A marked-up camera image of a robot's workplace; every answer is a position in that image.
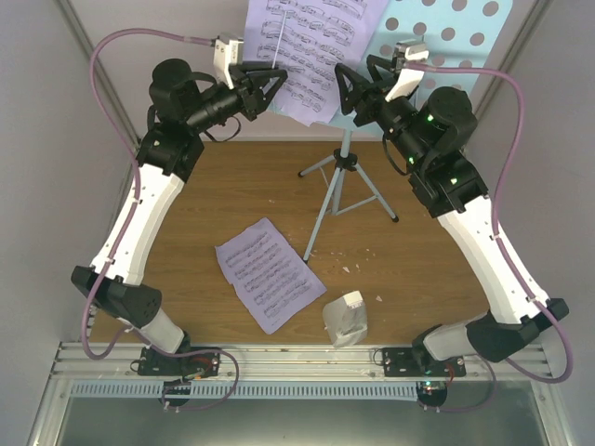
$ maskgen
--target robotic arm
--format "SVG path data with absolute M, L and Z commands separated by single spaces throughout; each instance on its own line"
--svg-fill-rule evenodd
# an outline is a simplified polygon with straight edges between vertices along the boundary
M 475 352 L 502 361 L 551 326 L 519 285 L 496 238 L 531 283 L 536 300 L 558 321 L 568 314 L 564 300 L 550 298 L 531 277 L 505 232 L 492 232 L 488 189 L 460 151 L 477 126 L 467 94 L 444 86 L 432 92 L 421 110 L 410 103 L 423 72 L 407 69 L 405 63 L 425 61 L 428 55 L 425 44 L 399 44 L 392 60 L 370 56 L 372 81 L 342 64 L 335 69 L 343 114 L 354 112 L 358 126 L 375 122 L 382 128 L 405 159 L 413 193 L 453 237 L 490 305 L 471 321 L 431 327 L 414 341 L 413 354 L 423 374 L 436 362 Z M 388 71 L 390 79 L 383 79 L 377 68 Z
M 190 178 L 204 145 L 200 134 L 241 113 L 249 121 L 267 110 L 287 73 L 270 64 L 242 61 L 241 39 L 220 36 L 214 44 L 216 80 L 192 72 L 181 59 L 169 59 L 152 72 L 149 131 L 140 142 L 141 188 L 134 185 L 110 236 L 90 267 L 76 267 L 73 284 L 88 296 L 106 260 L 110 266 L 96 295 L 96 305 L 127 325 L 133 325 L 153 345 L 167 353 L 188 348 L 188 336 L 161 309 L 161 292 L 142 284 L 147 256 L 169 206 Z M 211 84 L 199 90 L 196 81 Z M 133 203 L 137 212 L 114 258 L 108 255 Z

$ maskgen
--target tripod leg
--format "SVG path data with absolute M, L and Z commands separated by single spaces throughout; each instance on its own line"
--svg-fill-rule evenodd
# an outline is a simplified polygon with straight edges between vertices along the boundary
M 331 215 L 335 216 L 338 212 L 338 207 L 341 202 L 341 192 L 343 191 L 343 180 L 345 179 L 345 170 L 341 170 L 338 176 L 337 185 L 335 186 L 335 193 L 333 194 L 333 204 L 331 205 Z
M 301 172 L 298 172 L 297 176 L 305 177 L 310 172 L 313 172 L 316 169 L 320 169 L 322 166 L 327 165 L 332 161 L 335 161 L 335 157 L 333 155 L 327 156 L 326 158 L 324 158 L 322 161 L 316 163 L 315 165 L 312 165 L 312 166 L 308 167 L 307 169 L 304 169 Z
M 316 242 L 316 236 L 318 235 L 318 231 L 320 230 L 320 225 L 323 224 L 324 214 L 326 213 L 326 208 L 331 201 L 331 197 L 333 196 L 333 190 L 335 190 L 335 186 L 337 185 L 337 181 L 339 176 L 341 175 L 341 169 L 335 169 L 335 173 L 333 174 L 333 178 L 331 179 L 330 184 L 328 185 L 328 190 L 326 191 L 326 195 L 324 196 L 323 205 L 320 208 L 320 212 L 318 213 L 318 218 L 316 218 L 316 224 L 314 225 L 314 229 L 312 230 L 312 235 L 310 236 L 310 240 L 308 241 L 308 247 L 306 248 L 306 252 L 304 253 L 304 262 L 308 263 L 308 258 L 310 257 L 310 253 L 312 251 L 312 247 L 314 246 L 314 242 Z
M 392 211 L 392 209 L 390 209 L 390 206 L 387 203 L 387 201 L 380 194 L 378 189 L 376 189 L 376 186 L 374 185 L 372 180 L 369 178 L 369 176 L 365 174 L 364 170 L 362 169 L 362 167 L 360 166 L 359 163 L 357 163 L 355 165 L 355 169 L 357 170 L 358 174 L 360 174 L 360 176 L 362 177 L 362 179 L 364 180 L 364 182 L 368 186 L 368 188 L 370 188 L 372 193 L 374 193 L 374 195 L 376 195 L 376 198 L 378 198 L 378 201 L 382 204 L 382 207 L 384 207 L 384 209 L 389 213 L 389 216 L 392 219 L 392 221 L 394 221 L 395 223 L 397 221 L 399 221 L 399 218 L 397 217 L 397 215 Z

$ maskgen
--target ventilation grille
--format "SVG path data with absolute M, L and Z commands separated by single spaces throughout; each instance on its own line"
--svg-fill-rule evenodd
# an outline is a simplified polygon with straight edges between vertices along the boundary
M 169 398 L 217 399 L 230 383 L 192 383 L 190 395 Z M 161 381 L 77 381 L 71 391 L 78 398 L 159 398 Z M 415 383 L 278 383 L 241 382 L 234 399 L 244 400 L 416 400 Z

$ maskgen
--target black clamp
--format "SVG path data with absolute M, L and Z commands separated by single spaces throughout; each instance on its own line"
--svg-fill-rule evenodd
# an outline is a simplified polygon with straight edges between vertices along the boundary
M 349 170 L 355 172 L 355 165 L 357 164 L 357 155 L 355 153 L 348 153 L 345 158 L 341 156 L 341 149 L 335 149 L 333 156 L 337 160 L 335 168 Z

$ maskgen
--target purple sheet music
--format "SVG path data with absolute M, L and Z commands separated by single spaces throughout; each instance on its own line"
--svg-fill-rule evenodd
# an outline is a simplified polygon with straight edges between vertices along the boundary
M 326 292 L 268 218 L 215 250 L 223 275 L 267 335 Z
M 335 65 L 357 68 L 389 0 L 250 0 L 244 60 L 274 60 L 288 78 L 274 107 L 305 125 L 337 112 Z

